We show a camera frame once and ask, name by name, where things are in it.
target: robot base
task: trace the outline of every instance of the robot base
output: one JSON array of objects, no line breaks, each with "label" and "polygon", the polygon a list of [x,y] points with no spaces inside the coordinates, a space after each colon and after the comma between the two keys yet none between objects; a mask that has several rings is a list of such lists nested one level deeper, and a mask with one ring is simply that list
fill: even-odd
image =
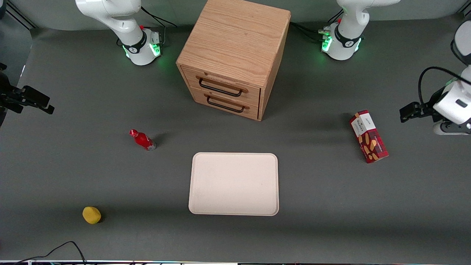
[{"label": "robot base", "polygon": [[153,32],[150,29],[144,29],[143,32],[147,35],[146,44],[141,48],[139,53],[126,52],[126,56],[132,63],[138,66],[144,66],[152,63],[155,58],[161,55],[160,37],[158,32]]},{"label": "robot base", "polygon": [[454,124],[448,122],[437,122],[433,125],[433,132],[438,135],[471,135],[471,124]]},{"label": "robot base", "polygon": [[361,38],[358,40],[357,43],[353,43],[351,47],[345,48],[343,44],[335,37],[333,34],[335,28],[338,26],[338,23],[333,23],[330,26],[324,27],[324,32],[329,33],[328,35],[324,35],[325,40],[322,43],[322,51],[327,53],[332,59],[338,61],[344,61],[350,59],[352,55],[358,50],[358,46],[361,42]]}]

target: yellow sponge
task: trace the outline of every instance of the yellow sponge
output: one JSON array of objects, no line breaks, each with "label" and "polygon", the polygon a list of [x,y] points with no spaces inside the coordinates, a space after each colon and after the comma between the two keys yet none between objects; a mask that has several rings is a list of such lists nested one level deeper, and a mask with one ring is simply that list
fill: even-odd
[{"label": "yellow sponge", "polygon": [[87,221],[87,223],[89,224],[96,224],[101,219],[100,211],[98,211],[98,209],[92,206],[85,207],[83,209],[82,216],[83,219],[85,219],[85,221]]}]

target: robotic arm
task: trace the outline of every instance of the robotic arm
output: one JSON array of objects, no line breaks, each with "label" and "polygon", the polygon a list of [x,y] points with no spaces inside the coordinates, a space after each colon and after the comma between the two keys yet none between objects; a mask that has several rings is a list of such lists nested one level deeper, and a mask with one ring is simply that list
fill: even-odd
[{"label": "robotic arm", "polygon": [[141,0],[75,0],[82,14],[107,25],[118,36],[131,61],[143,66],[160,56],[160,36],[150,29],[141,29],[130,16],[141,9]]},{"label": "robotic arm", "polygon": [[21,113],[23,106],[31,106],[47,114],[54,112],[54,107],[49,105],[48,96],[27,85],[23,88],[12,86],[7,75],[2,73],[5,69],[7,66],[0,63],[0,126],[5,119],[7,109]]},{"label": "robotic arm", "polygon": [[323,34],[325,43],[322,51],[336,60],[347,60],[358,50],[361,34],[370,21],[366,10],[372,7],[384,7],[399,3],[401,0],[337,0],[344,15],[341,22],[334,22],[324,27],[319,33]]},{"label": "robotic arm", "polygon": [[465,21],[455,33],[451,42],[455,56],[467,68],[460,76],[456,76],[444,87],[435,92],[429,102],[423,103],[420,83],[425,72],[438,69],[455,75],[441,67],[425,69],[419,79],[419,102],[412,102],[400,109],[401,122],[412,118],[432,116],[435,125],[433,131],[440,135],[470,135],[471,134],[471,20]]}]

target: gray table surface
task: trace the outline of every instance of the gray table surface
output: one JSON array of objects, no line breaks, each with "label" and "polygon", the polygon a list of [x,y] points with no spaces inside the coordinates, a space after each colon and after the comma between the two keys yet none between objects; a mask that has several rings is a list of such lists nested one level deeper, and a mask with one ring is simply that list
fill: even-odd
[{"label": "gray table surface", "polygon": [[[10,112],[0,130],[0,258],[74,240],[87,259],[300,263],[471,263],[471,137],[399,121],[428,66],[461,72],[449,49],[461,19],[371,22],[358,53],[329,59],[290,27],[264,120],[195,103],[175,66],[189,28],[135,66],[110,31],[34,32],[20,85],[49,116]],[[319,28],[320,24],[309,25]],[[424,98],[449,76],[427,74]],[[369,109],[390,157],[367,164],[349,127]],[[156,139],[145,152],[131,128]],[[197,152],[270,152],[274,217],[193,215]],[[87,224],[83,207],[105,214]],[[72,246],[51,259],[78,259]]]}]

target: red plastic bottle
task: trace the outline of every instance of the red plastic bottle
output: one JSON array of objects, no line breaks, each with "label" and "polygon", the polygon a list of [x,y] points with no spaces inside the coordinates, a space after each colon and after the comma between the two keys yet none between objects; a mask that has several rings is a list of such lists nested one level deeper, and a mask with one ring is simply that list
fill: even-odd
[{"label": "red plastic bottle", "polygon": [[129,131],[129,135],[134,137],[136,144],[144,147],[145,150],[152,151],[155,149],[154,142],[149,137],[147,137],[145,133],[132,129]]}]

